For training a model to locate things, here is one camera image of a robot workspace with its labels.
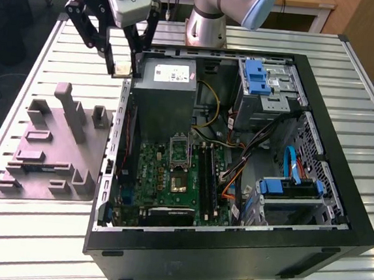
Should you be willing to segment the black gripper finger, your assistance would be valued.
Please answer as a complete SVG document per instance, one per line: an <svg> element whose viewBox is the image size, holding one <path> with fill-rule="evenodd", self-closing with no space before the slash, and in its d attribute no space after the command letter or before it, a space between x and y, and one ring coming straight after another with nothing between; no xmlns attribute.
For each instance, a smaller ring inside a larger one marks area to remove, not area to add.
<svg viewBox="0 0 374 280"><path fill-rule="evenodd" d="M109 41L110 27L98 21L89 11L84 0L68 0L65 10L85 45L97 49L98 54L105 59L108 74L113 74L115 65L112 45Z"/></svg>
<svg viewBox="0 0 374 280"><path fill-rule="evenodd" d="M159 22L160 4L161 2L159 0L153 0L149 16L146 19L147 26L144 33L141 35L138 34L136 24L124 28L124 34L131 51L131 71L133 76L141 77L137 69L138 62L136 56L137 54L141 54L143 51L148 51L148 49L151 47L153 36Z"/></svg>

